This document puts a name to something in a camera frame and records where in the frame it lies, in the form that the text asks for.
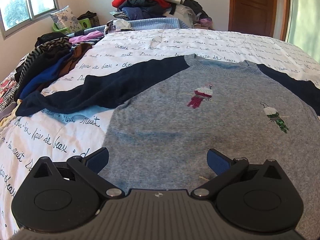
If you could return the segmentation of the light blue knit blanket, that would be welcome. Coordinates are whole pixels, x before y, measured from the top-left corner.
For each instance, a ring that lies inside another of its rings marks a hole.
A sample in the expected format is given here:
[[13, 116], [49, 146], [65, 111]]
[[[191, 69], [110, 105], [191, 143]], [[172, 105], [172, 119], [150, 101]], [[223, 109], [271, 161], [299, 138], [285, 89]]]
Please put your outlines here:
[[[189, 29], [182, 20], [172, 17], [149, 18], [143, 20], [129, 21], [131, 30], [150, 30], [150, 29]], [[87, 35], [94, 31], [104, 32], [106, 25], [85, 29], [80, 35]]]

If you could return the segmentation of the white script-print bedspread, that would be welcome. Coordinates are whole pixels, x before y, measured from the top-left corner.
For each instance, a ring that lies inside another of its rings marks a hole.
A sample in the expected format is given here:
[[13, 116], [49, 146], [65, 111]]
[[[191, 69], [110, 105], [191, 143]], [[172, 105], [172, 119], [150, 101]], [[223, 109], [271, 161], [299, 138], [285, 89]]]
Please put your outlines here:
[[[71, 90], [88, 75], [104, 76], [151, 59], [196, 54], [206, 59], [262, 63], [297, 80], [319, 84], [319, 62], [299, 47], [271, 37], [201, 29], [151, 29], [106, 35], [65, 76], [42, 91]], [[36, 161], [86, 155], [104, 141], [111, 110], [91, 107], [74, 114], [46, 109], [17, 117], [1, 129], [1, 239], [18, 227], [11, 202]]]

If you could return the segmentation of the grey navy knit sweater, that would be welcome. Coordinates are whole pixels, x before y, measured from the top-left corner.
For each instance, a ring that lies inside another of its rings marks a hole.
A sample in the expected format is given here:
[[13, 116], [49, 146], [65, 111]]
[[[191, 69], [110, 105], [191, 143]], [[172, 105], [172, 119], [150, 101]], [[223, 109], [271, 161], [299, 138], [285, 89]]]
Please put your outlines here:
[[319, 89], [263, 64], [196, 55], [134, 64], [43, 96], [34, 92], [19, 116], [43, 109], [72, 114], [113, 111], [100, 175], [124, 191], [189, 189], [212, 178], [210, 148], [259, 163], [276, 159], [304, 202], [298, 231], [319, 236]]

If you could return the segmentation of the dark clothes pile on bed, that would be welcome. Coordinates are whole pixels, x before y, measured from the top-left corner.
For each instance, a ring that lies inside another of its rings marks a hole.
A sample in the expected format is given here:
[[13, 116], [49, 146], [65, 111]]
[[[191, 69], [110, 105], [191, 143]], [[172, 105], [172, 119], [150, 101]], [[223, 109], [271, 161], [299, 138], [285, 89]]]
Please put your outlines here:
[[25, 58], [15, 75], [17, 82], [13, 100], [24, 99], [68, 74], [104, 34], [94, 31], [85, 36], [62, 36], [39, 44]]

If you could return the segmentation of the brown wooden door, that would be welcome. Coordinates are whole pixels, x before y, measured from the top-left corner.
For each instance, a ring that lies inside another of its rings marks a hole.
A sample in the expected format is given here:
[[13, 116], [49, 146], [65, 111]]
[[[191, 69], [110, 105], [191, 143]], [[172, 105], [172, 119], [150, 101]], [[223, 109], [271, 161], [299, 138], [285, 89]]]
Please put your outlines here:
[[284, 41], [291, 0], [229, 0], [228, 30]]

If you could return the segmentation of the green plastic stool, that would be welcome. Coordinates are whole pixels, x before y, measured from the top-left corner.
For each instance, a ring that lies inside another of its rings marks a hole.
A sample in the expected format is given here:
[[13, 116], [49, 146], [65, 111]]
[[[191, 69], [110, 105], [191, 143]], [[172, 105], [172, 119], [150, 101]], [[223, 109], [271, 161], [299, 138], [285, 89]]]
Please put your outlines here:
[[[80, 20], [79, 21], [81, 27], [82, 27], [82, 30], [85, 30], [85, 29], [89, 29], [91, 28], [91, 22], [88, 18], [85, 18], [83, 20]], [[71, 34], [72, 32], [70, 31], [69, 28], [62, 28], [62, 29], [59, 29], [55, 23], [53, 23], [53, 32], [61, 32], [63, 34]]]

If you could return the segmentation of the floral pillow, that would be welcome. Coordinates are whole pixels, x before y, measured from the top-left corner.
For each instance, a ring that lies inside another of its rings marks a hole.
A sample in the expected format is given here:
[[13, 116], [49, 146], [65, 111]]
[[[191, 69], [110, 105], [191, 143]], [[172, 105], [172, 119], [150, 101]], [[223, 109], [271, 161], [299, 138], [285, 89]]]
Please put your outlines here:
[[82, 26], [69, 6], [50, 14], [58, 29], [67, 28], [70, 33], [82, 30]]

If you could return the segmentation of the sliding glass window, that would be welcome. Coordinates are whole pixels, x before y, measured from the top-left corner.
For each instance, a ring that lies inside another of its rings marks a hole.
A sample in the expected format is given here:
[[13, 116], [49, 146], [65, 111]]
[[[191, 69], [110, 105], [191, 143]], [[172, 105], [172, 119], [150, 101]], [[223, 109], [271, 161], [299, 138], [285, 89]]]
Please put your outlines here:
[[58, 9], [57, 0], [1, 0], [1, 35], [4, 39]]

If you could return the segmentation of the red jacket clothes heap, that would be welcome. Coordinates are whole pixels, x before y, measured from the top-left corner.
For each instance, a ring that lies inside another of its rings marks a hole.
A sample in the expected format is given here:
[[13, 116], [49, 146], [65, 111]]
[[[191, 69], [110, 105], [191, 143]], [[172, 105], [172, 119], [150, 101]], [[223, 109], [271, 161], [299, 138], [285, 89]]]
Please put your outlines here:
[[195, 0], [113, 0], [114, 18], [127, 21], [177, 18], [189, 28], [212, 29], [213, 20]]

